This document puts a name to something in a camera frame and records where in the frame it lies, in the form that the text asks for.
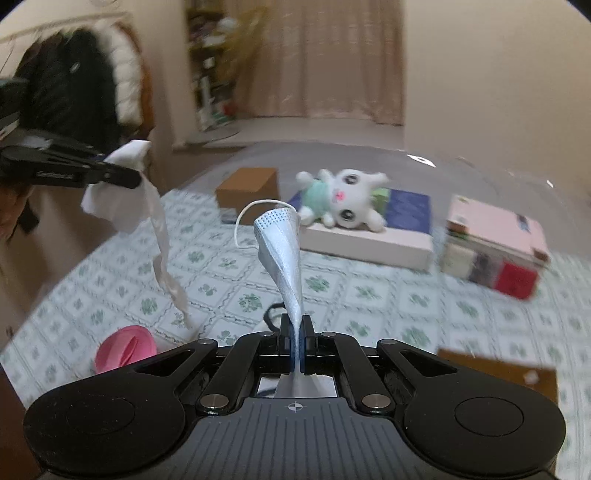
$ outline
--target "metal pin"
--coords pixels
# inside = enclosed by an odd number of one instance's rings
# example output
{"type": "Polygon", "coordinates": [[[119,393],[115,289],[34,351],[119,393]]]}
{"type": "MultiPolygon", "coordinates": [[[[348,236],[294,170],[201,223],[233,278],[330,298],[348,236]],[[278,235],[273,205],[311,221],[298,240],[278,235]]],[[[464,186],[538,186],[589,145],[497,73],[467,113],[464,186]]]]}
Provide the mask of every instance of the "metal pin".
{"type": "Polygon", "coordinates": [[[217,393],[205,395],[201,399],[201,405],[203,405],[205,408],[211,408],[212,410],[224,408],[226,405],[228,405],[228,403],[230,403],[230,401],[228,400],[227,396],[217,393]]]}
{"type": "Polygon", "coordinates": [[[361,399],[361,403],[365,405],[367,408],[378,409],[378,408],[386,408],[390,405],[390,399],[386,395],[380,395],[379,393],[372,393],[371,395],[366,395],[361,399]]]}

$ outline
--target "black jacket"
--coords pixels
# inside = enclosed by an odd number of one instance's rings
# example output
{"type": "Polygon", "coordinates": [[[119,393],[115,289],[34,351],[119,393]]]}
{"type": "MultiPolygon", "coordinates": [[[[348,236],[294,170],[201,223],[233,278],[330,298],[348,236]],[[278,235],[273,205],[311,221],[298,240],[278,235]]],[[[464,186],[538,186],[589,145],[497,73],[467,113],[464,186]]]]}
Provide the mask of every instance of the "black jacket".
{"type": "Polygon", "coordinates": [[[71,137],[105,154],[119,146],[113,70],[90,31],[33,44],[15,76],[29,80],[22,127],[71,137]]]}

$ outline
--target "stuffed animal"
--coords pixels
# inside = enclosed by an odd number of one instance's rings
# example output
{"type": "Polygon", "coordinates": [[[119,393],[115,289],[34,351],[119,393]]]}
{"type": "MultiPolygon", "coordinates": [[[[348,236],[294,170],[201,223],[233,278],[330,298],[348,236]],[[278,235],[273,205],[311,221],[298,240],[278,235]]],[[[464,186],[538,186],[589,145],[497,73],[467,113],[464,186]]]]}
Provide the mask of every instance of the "stuffed animal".
{"type": "Polygon", "coordinates": [[[301,190],[298,214],[302,225],[311,225],[319,218],[327,228],[357,228],[365,223],[372,232],[384,230],[386,221],[373,209],[371,198],[372,191],[388,181],[384,173],[347,169],[334,176],[320,170],[315,179],[301,171],[296,180],[301,190]]]}

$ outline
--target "face mask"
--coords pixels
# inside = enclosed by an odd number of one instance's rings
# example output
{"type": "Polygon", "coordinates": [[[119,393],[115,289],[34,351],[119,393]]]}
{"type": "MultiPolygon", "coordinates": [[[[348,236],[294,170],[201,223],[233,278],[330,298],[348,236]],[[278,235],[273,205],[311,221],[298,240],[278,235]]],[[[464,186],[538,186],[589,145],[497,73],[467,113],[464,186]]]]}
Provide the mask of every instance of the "face mask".
{"type": "MultiPolygon", "coordinates": [[[[292,352],[299,352],[299,332],[304,304],[301,294],[300,242],[298,232],[300,218],[295,208],[279,200],[257,200],[248,204],[238,215],[234,227],[234,243],[238,248],[238,225],[242,215],[253,205],[275,203],[285,208],[269,210],[255,220],[254,231],[258,241],[258,258],[275,281],[285,309],[290,317],[293,344],[292,352]]],[[[300,371],[300,356],[294,355],[294,369],[290,375],[282,375],[275,397],[312,398],[329,396],[319,384],[316,375],[303,375],[300,371]]]]}
{"type": "Polygon", "coordinates": [[[234,228],[234,242],[238,248],[238,225],[242,215],[253,205],[277,203],[286,208],[269,210],[255,220],[255,238],[258,241],[258,258],[275,281],[285,309],[293,326],[293,339],[297,345],[300,331],[303,301],[301,296],[300,243],[298,241],[299,217],[295,208],[279,200],[257,200],[247,205],[238,215],[234,228]]]}

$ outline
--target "crosshair marking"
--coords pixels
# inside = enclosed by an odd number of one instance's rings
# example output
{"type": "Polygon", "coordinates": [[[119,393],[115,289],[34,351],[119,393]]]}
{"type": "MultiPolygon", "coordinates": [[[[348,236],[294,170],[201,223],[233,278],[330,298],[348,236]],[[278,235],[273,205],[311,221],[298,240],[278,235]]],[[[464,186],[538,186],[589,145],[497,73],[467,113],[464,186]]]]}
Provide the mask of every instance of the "crosshair marking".
{"type": "Polygon", "coordinates": [[[301,403],[293,402],[290,403],[287,408],[289,408],[293,413],[299,412],[302,408],[305,408],[301,403]]]}

